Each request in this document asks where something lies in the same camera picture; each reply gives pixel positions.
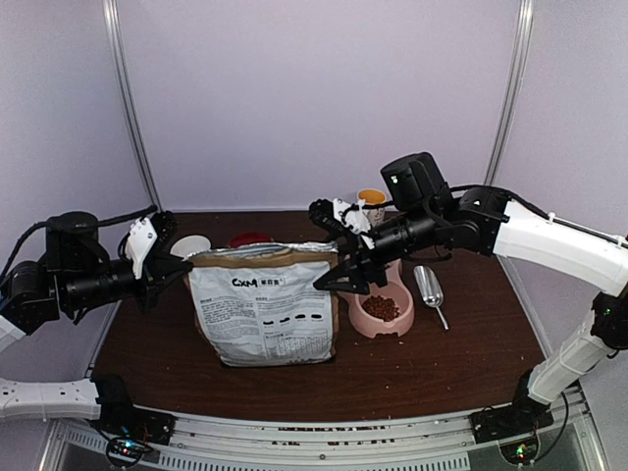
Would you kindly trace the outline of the pink double pet bowl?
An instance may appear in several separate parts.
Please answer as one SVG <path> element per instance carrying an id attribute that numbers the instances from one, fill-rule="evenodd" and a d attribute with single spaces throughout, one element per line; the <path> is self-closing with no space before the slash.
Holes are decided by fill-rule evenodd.
<path id="1" fill-rule="evenodd" d="M 392 262 L 386 270 L 388 283 L 380 288 L 370 285 L 367 295 L 341 293 L 348 304 L 351 326 L 362 336 L 374 339 L 377 336 L 408 333 L 414 322 L 414 300 L 401 279 L 401 262 Z"/>

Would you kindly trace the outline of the metal food scoop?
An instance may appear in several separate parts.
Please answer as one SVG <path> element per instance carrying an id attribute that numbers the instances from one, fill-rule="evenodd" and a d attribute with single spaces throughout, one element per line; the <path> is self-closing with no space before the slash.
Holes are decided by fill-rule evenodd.
<path id="1" fill-rule="evenodd" d="M 427 266 L 419 265 L 413 269 L 413 275 L 423 303 L 437 312 L 444 330 L 448 331 L 449 324 L 442 310 L 444 292 L 435 272 Z"/>

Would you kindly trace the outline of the brown pet food bag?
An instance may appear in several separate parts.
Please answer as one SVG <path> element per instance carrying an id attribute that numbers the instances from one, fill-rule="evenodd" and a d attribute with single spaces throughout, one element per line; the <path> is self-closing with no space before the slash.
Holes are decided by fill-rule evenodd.
<path id="1" fill-rule="evenodd" d="M 317 364 L 335 356 L 339 301 L 314 287 L 338 263 L 334 243 L 252 243 L 187 259 L 196 327 L 225 366 Z"/>

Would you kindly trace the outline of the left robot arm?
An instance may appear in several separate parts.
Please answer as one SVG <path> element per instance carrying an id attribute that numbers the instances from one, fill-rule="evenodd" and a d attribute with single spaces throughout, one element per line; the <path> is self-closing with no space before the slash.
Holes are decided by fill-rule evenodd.
<path id="1" fill-rule="evenodd" d="M 73 211 L 32 225 L 1 272 L 1 347 L 63 316 L 78 324 L 89 312 L 125 299 L 143 312 L 154 308 L 162 292 L 192 269 L 167 250 L 177 230 L 175 215 L 155 206 L 107 220 Z M 66 383 L 2 380 L 1 417 L 84 419 L 121 436 L 141 425 L 115 375 Z"/>

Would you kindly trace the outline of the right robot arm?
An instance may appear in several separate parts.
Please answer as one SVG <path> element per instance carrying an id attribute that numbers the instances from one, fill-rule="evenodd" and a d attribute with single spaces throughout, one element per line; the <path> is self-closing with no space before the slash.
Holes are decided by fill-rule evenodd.
<path id="1" fill-rule="evenodd" d="M 627 347 L 627 240 L 547 213 L 516 193 L 490 185 L 450 187 L 428 152 L 381 170 L 398 216 L 373 227 L 369 204 L 318 199 L 310 220 L 331 240 L 344 238 L 342 260 L 314 284 L 325 291 L 367 294 L 383 287 L 388 265 L 442 246 L 513 258 L 560 272 L 599 289 L 582 326 L 558 351 L 519 380 L 502 422 L 525 432 L 574 382 L 603 358 Z"/>

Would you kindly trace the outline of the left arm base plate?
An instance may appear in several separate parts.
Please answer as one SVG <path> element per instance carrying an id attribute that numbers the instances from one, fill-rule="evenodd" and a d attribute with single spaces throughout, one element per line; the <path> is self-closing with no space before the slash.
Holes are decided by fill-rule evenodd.
<path id="1" fill-rule="evenodd" d="M 176 417 L 172 414 L 132 407 L 128 410 L 104 410 L 89 424 L 112 436 L 130 437 L 139 442 L 156 445 L 170 443 Z"/>

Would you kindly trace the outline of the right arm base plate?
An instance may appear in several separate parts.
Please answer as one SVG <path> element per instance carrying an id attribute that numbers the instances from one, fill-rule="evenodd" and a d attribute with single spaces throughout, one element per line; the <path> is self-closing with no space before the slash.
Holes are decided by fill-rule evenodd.
<path id="1" fill-rule="evenodd" d="M 470 414 L 469 421 L 477 444 L 531 434 L 554 423 L 549 410 L 536 414 L 516 409 L 512 404 L 484 408 Z"/>

